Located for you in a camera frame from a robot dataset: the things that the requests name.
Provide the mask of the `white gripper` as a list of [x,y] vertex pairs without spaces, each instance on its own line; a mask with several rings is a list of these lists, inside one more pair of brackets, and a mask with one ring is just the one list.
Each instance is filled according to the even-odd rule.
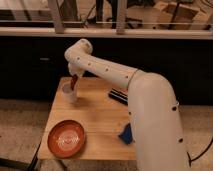
[[83,76],[84,70],[71,63],[68,64],[68,70],[69,70],[70,75],[73,76],[72,77],[72,90],[73,90],[72,101],[76,102],[78,77]]

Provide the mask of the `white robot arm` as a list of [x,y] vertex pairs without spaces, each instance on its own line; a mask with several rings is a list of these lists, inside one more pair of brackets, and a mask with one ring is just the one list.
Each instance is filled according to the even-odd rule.
[[156,73],[92,55],[86,39],[65,51],[69,72],[89,71],[127,90],[128,112],[139,171],[189,171],[178,101],[169,81]]

